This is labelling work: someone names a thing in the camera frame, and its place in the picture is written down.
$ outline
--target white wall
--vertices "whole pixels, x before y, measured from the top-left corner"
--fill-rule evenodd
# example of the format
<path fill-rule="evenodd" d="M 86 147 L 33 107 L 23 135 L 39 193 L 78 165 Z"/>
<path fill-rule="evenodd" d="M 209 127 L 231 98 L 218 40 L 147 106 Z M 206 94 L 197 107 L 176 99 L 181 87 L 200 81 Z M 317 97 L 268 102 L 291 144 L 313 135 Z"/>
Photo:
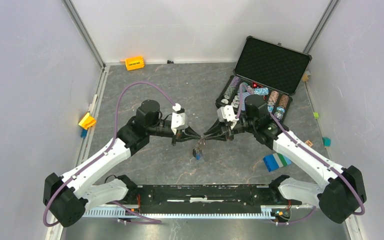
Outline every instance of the white wall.
<path fill-rule="evenodd" d="M 363 228 L 384 239 L 384 1 L 341 1 L 310 54 L 310 94 L 330 153 L 362 171 Z"/>
<path fill-rule="evenodd" d="M 0 239 L 44 238 L 45 177 L 73 167 L 99 73 L 60 0 L 0 0 Z"/>
<path fill-rule="evenodd" d="M 73 0 L 104 61 L 237 61 L 252 35 L 302 51 L 329 0 Z"/>

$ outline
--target small metal object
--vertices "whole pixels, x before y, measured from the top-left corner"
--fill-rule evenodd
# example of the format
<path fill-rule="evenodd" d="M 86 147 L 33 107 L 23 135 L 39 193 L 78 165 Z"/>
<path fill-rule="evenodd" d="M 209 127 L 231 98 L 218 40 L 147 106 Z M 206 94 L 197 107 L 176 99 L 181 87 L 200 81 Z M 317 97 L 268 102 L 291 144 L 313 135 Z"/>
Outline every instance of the small metal object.
<path fill-rule="evenodd" d="M 201 136 L 201 138 L 196 143 L 195 147 L 192 150 L 192 155 L 196 158 L 196 160 L 200 160 L 203 155 L 203 148 L 205 146 L 205 138 Z"/>

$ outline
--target blue and green block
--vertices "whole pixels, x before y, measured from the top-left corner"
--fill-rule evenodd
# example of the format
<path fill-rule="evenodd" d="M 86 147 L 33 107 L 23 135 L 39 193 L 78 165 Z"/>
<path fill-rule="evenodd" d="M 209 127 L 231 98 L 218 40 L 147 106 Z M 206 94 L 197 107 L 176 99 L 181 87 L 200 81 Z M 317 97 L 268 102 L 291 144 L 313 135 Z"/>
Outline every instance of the blue and green block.
<path fill-rule="evenodd" d="M 280 153 L 265 156 L 262 160 L 264 161 L 268 172 L 272 172 L 278 168 L 288 166 L 292 163 L 289 158 Z"/>
<path fill-rule="evenodd" d="M 325 147 L 330 147 L 331 146 L 331 139 L 330 138 L 324 136 L 324 137 L 322 137 L 322 139 L 323 139 L 323 145 Z"/>

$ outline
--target small wooden block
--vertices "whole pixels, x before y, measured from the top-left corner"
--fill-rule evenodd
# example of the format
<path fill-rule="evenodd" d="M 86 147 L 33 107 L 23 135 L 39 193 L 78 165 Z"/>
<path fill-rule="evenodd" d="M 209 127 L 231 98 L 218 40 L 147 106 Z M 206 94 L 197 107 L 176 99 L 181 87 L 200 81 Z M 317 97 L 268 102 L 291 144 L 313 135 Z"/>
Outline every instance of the small wooden block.
<path fill-rule="evenodd" d="M 309 80 L 309 76 L 304 73 L 304 76 L 302 76 L 302 81 L 307 82 Z"/>
<path fill-rule="evenodd" d="M 310 148 L 313 146 L 313 143 L 310 140 L 305 141 L 305 144 L 307 144 Z"/>

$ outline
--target orange block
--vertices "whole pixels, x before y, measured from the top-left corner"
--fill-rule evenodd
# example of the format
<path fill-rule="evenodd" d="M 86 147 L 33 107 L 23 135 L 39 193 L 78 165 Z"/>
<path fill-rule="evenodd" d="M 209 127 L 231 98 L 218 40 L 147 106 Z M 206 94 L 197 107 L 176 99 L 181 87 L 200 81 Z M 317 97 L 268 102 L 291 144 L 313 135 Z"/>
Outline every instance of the orange block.
<path fill-rule="evenodd" d="M 97 121 L 89 112 L 87 112 L 81 119 L 78 125 L 86 130 L 95 125 Z"/>
<path fill-rule="evenodd" d="M 127 58 L 124 62 L 126 64 L 127 71 L 141 69 L 145 67 L 144 58 L 142 56 Z"/>

